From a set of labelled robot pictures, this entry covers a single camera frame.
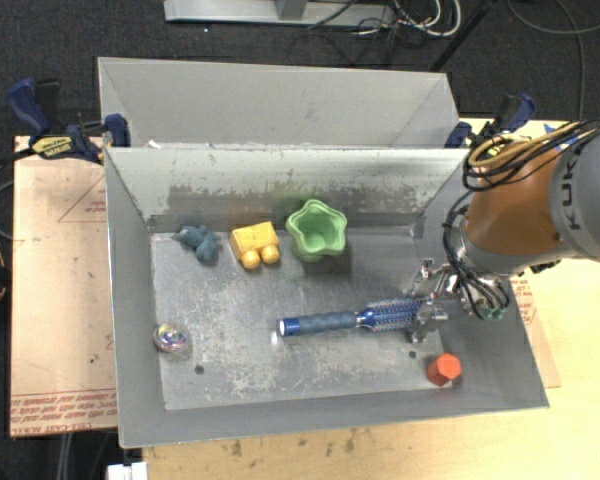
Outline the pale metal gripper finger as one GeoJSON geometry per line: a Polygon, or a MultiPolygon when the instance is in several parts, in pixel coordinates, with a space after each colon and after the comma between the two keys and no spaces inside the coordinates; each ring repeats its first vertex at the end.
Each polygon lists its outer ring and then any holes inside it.
{"type": "Polygon", "coordinates": [[[411,291],[439,291],[450,273],[447,263],[437,264],[433,259],[424,259],[416,269],[411,291]]]}
{"type": "Polygon", "coordinates": [[[412,343],[422,343],[427,336],[449,319],[448,312],[440,305],[423,304],[415,313],[409,331],[412,343]]]}

